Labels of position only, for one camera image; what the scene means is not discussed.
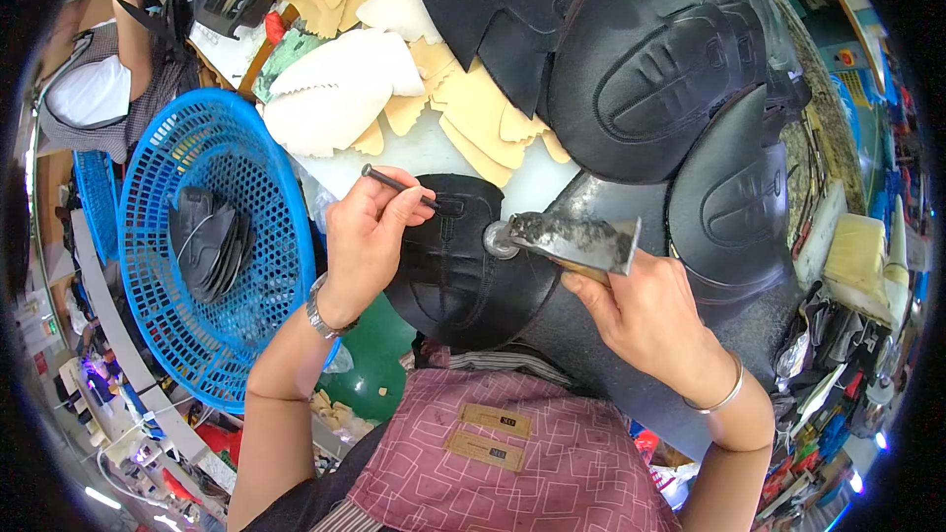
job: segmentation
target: label patch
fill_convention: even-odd
[[[532,418],[484,404],[465,403],[457,419],[471,425],[498,429],[522,439],[529,439],[532,435]]]
[[[513,472],[522,471],[525,463],[525,452],[521,448],[464,430],[451,432],[443,449]]]

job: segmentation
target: silver bangle bracelet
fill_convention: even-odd
[[[739,394],[739,390],[743,387],[743,361],[740,360],[739,356],[736,355],[734,352],[727,351],[727,353],[731,355],[732,360],[736,362],[736,369],[739,371],[739,378],[736,379],[736,385],[732,387],[732,392],[730,392],[726,396],[725,399],[720,400],[712,407],[702,408],[702,407],[697,407],[695,404],[692,403],[692,401],[690,401],[690,399],[687,399],[686,397],[681,397],[683,399],[683,403],[685,403],[686,406],[690,407],[692,410],[696,411],[697,413],[701,415],[708,415],[715,411],[719,411],[720,409],[725,407],[727,403],[735,399],[736,395]]]

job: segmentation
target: pink patterned apron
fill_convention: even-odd
[[[459,421],[466,403],[531,418],[529,439]],[[524,449],[521,471],[445,450],[458,428]],[[412,371],[348,500],[410,532],[681,529],[613,405],[511,371]]]

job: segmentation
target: worker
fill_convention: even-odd
[[[361,177],[328,207],[327,277],[250,371],[228,529],[749,529],[771,457],[772,405],[701,323],[683,266],[643,251],[629,277],[608,276],[610,290],[574,273],[562,282],[610,349],[695,410],[709,409],[713,444],[678,514],[611,403],[508,369],[411,370],[394,417],[364,436],[336,472],[316,478],[308,400],[334,343],[325,334],[356,321],[394,278],[405,227],[434,213],[420,203],[434,193],[407,171],[378,170],[413,187],[398,194]],[[462,425],[467,402],[532,416],[533,425],[520,440]],[[479,459],[467,457],[477,453],[475,441],[445,449],[462,427],[508,443]],[[524,449],[518,462],[516,449]]]
[[[124,0],[142,8],[145,0]],[[90,0],[63,7],[42,51],[39,122],[53,146],[101,150],[124,164],[191,63],[112,0],[111,21],[77,33]]]

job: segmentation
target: metal hammer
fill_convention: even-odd
[[[534,211],[493,222],[482,235],[486,251],[512,259],[519,249],[548,257],[557,264],[608,285],[607,273],[627,276],[638,248],[641,219],[618,231],[604,220],[574,220]]]

